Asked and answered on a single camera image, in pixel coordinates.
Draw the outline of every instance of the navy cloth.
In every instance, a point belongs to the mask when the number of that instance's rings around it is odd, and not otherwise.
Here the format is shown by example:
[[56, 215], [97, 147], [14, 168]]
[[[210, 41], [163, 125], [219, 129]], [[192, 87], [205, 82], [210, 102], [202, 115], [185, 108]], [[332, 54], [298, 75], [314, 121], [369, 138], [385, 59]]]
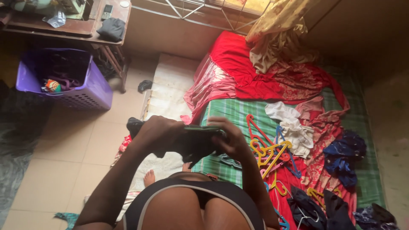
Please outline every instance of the navy cloth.
[[293, 198], [288, 198], [287, 202], [290, 206], [294, 221], [299, 224], [304, 215], [311, 218], [302, 219], [301, 224], [305, 226], [306, 230], [325, 230], [327, 225], [327, 218], [322, 209], [301, 189], [292, 186], [291, 194]]
[[357, 208], [353, 215], [363, 230], [399, 230], [395, 217], [375, 203], [365, 208]]
[[336, 176], [345, 188], [357, 183], [355, 162], [366, 155], [366, 144], [358, 134], [344, 130], [341, 139], [336, 139], [323, 149], [324, 167], [329, 174]]
[[328, 217], [328, 230], [356, 230], [348, 216], [347, 202], [326, 189], [324, 190], [324, 201]]

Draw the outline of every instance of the wooden desk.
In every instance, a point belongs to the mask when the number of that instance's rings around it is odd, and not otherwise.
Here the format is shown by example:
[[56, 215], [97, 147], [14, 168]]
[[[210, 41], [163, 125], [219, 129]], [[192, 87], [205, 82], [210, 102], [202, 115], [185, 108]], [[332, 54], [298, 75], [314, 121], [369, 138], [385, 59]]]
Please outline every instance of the wooden desk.
[[[121, 1], [129, 2], [128, 7], [119, 5]], [[122, 79], [122, 92], [126, 92], [126, 74], [128, 71], [130, 59], [124, 56], [121, 46], [124, 40], [120, 42], [110, 42], [99, 39], [97, 30], [102, 27], [102, 12], [105, 5], [112, 5], [112, 18], [119, 18], [125, 22], [124, 38], [128, 27], [129, 15], [131, 12], [130, 0], [94, 0], [89, 12], [88, 20], [75, 20], [67, 18], [65, 25], [53, 28], [42, 21], [44, 16], [25, 14], [19, 11], [12, 11], [8, 15], [9, 20], [3, 27], [3, 31], [32, 34], [37, 36], [47, 36], [61, 39], [76, 40], [92, 45], [94, 49], [101, 49], [102, 53], [109, 60], [119, 77]], [[114, 49], [119, 56], [117, 60], [112, 53]]]

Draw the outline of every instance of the purple laundry basket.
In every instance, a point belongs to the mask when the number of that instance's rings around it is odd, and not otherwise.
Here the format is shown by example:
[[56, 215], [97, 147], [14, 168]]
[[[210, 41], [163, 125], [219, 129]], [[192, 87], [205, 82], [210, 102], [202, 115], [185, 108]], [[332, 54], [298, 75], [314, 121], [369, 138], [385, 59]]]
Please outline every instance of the purple laundry basket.
[[[85, 56], [86, 60], [88, 60], [89, 57], [88, 68], [86, 72], [84, 70], [83, 73], [85, 77], [83, 79], [83, 85], [64, 92], [41, 92], [41, 87], [43, 87], [44, 84], [41, 83], [40, 79], [47, 79], [47, 76], [38, 76], [36, 70], [39, 66], [47, 67], [46, 64], [44, 64], [46, 59], [45, 55], [58, 54], [58, 52], [78, 52], [78, 55], [82, 55], [82, 57]], [[23, 92], [34, 93], [40, 97], [61, 101], [65, 106], [78, 109], [109, 110], [112, 104], [113, 92], [111, 87], [92, 60], [92, 55], [83, 50], [47, 48], [28, 51], [22, 56], [18, 67], [16, 89]]]

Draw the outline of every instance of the yellow curtain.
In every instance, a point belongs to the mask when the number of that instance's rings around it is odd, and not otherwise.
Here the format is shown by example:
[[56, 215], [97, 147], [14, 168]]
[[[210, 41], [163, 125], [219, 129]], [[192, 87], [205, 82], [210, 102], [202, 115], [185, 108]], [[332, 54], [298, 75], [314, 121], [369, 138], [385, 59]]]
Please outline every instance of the yellow curtain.
[[257, 20], [246, 37], [252, 47], [250, 60], [258, 72], [266, 71], [276, 61], [314, 61], [318, 52], [302, 48], [298, 38], [306, 34], [303, 16], [319, 0], [278, 0]]

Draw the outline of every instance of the hand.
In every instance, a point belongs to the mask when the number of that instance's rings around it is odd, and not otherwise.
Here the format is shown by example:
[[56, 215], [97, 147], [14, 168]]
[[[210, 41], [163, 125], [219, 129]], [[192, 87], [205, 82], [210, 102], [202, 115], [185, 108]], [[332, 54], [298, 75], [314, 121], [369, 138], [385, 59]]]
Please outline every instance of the hand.
[[138, 147], [142, 146], [147, 154], [163, 152], [164, 155], [169, 146], [183, 132], [185, 132], [183, 122], [154, 115], [143, 124], [130, 145], [137, 143]]
[[215, 144], [231, 158], [239, 162], [245, 162], [248, 159], [254, 159], [250, 147], [247, 144], [241, 130], [231, 123], [225, 117], [209, 117], [207, 120], [209, 126], [218, 126], [226, 132], [227, 141], [220, 137], [213, 137]]

